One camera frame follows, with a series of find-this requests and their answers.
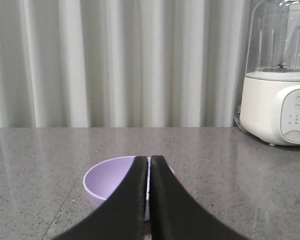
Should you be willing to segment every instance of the control panel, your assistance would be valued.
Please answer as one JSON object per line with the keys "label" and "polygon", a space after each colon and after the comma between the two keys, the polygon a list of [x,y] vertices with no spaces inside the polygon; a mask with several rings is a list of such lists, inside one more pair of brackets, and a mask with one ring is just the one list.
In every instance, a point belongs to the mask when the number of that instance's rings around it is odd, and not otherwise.
{"label": "control panel", "polygon": [[300,89],[289,92],[284,98],[280,128],[286,140],[300,143]]}

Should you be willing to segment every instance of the bowl rim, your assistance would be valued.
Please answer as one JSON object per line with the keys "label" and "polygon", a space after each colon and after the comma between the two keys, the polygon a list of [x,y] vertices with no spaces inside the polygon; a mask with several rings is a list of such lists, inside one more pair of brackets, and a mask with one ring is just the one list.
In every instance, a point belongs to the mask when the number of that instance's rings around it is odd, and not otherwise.
{"label": "bowl rim", "polygon": [[84,174],[84,177],[83,177],[83,180],[82,180],[84,189],[89,193],[89,195],[91,195],[91,196],[93,196],[93,197],[95,197],[95,198],[98,198],[98,199],[103,200],[103,201],[107,200],[107,198],[102,197],[102,196],[99,196],[99,195],[93,193],[93,192],[87,187],[87,185],[86,185],[86,177],[87,177],[87,175],[92,171],[92,169],[98,167],[98,166],[101,165],[101,164],[105,164],[105,163],[107,163],[107,162],[109,162],[109,161],[113,161],[113,160],[117,160],[117,159],[127,159],[127,158],[135,158],[135,157],[136,157],[136,156],[133,156],[133,155],[128,155],[128,156],[117,156],[117,157],[113,157],[113,158],[109,158],[109,159],[107,159],[107,160],[101,161],[101,162],[97,163],[96,165],[93,165],[93,166],[90,167],[89,170],[86,171],[86,173]]}

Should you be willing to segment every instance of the purple bowl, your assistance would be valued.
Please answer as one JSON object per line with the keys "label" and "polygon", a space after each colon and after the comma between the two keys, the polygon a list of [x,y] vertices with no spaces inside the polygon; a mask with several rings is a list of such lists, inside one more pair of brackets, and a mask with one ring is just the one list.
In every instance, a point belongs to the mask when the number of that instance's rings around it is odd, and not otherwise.
{"label": "purple bowl", "polygon": [[[87,197],[91,205],[97,209],[120,185],[129,171],[135,156],[120,156],[100,162],[91,167],[83,177],[83,186],[87,191]],[[149,177],[146,189],[145,221],[149,215]]]}

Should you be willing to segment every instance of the granite countertop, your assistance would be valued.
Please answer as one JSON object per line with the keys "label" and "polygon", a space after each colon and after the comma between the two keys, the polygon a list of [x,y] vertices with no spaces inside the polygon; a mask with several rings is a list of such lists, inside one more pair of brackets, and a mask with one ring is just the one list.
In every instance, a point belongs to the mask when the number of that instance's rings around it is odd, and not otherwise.
{"label": "granite countertop", "polygon": [[250,239],[300,240],[300,146],[236,127],[0,128],[0,240],[48,240],[75,225],[93,211],[84,173],[129,155],[164,155],[206,210]]}

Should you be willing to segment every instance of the curtain fold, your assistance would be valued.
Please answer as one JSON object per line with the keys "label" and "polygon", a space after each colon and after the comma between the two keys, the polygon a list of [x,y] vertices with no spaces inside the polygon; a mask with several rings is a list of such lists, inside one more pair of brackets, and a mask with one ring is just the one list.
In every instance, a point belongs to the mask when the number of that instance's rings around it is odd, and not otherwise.
{"label": "curtain fold", "polygon": [[0,127],[233,125],[250,0],[0,0]]}

